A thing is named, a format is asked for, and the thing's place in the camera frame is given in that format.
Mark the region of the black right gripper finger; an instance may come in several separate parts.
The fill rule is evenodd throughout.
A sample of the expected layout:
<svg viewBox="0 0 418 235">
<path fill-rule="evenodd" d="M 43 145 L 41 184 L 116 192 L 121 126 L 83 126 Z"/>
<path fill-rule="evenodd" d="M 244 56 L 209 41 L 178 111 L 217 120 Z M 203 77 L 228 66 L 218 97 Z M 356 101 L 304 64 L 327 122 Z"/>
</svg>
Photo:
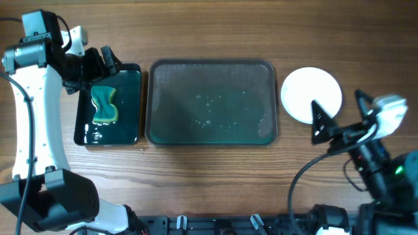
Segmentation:
<svg viewBox="0 0 418 235">
<path fill-rule="evenodd" d="M 317 101 L 311 102 L 312 144 L 322 144 L 334 138 L 337 129 L 335 121 L 324 111 Z"/>
<path fill-rule="evenodd" d="M 374 99 L 360 89 L 355 91 L 355 99 L 362 119 L 375 119 L 376 115 L 372 107 Z"/>
</svg>

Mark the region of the green yellow sponge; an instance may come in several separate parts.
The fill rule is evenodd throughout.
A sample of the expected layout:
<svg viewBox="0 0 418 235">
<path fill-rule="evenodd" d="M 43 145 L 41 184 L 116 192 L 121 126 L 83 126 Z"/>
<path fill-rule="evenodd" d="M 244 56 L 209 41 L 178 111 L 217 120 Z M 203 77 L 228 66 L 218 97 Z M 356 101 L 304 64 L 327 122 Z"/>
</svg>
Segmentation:
<svg viewBox="0 0 418 235">
<path fill-rule="evenodd" d="M 108 86 L 93 86 L 91 88 L 91 99 L 96 112 L 93 115 L 93 122 L 98 124 L 109 124 L 118 120 L 118 109 L 112 103 L 116 89 Z"/>
</svg>

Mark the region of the white plate top stained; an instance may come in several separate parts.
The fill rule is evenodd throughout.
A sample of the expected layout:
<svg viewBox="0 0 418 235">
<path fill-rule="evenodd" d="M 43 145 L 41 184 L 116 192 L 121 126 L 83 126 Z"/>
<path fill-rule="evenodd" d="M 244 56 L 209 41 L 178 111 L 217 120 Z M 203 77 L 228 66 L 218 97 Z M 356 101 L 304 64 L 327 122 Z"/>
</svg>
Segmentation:
<svg viewBox="0 0 418 235">
<path fill-rule="evenodd" d="M 316 101 L 333 118 L 340 111 L 343 100 L 336 79 L 315 67 L 294 70 L 284 80 L 280 95 L 287 113 L 305 124 L 313 123 L 312 101 Z"/>
</svg>

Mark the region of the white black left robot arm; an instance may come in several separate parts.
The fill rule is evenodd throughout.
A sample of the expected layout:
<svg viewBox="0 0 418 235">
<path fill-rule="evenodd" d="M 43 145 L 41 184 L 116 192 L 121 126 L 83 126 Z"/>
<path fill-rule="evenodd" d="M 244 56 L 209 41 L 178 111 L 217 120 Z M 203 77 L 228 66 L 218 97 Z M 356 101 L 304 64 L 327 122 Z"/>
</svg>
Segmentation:
<svg viewBox="0 0 418 235">
<path fill-rule="evenodd" d="M 20 18 L 25 35 L 5 50 L 1 76 L 16 105 L 17 145 L 12 181 L 1 204 L 16 218 L 15 232 L 147 234 L 126 205 L 101 199 L 95 184 L 74 173 L 63 147 L 61 92 L 79 95 L 74 135 L 84 145 L 134 144 L 139 137 L 141 69 L 110 49 L 88 48 L 81 27 L 46 10 Z"/>
</svg>

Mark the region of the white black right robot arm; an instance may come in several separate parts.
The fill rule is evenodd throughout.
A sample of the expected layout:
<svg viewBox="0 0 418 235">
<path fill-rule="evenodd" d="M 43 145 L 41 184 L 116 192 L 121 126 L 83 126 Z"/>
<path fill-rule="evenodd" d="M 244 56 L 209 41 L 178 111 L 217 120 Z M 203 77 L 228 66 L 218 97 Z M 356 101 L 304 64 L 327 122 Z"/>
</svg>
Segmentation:
<svg viewBox="0 0 418 235">
<path fill-rule="evenodd" d="M 348 153 L 372 202 L 362 204 L 354 222 L 343 208 L 316 204 L 304 219 L 291 216 L 301 234 L 416 234 L 417 152 L 392 158 L 382 138 L 399 128 L 408 106 L 400 95 L 373 98 L 355 93 L 362 120 L 340 127 L 312 101 L 312 142 L 330 144 L 325 157 Z"/>
</svg>

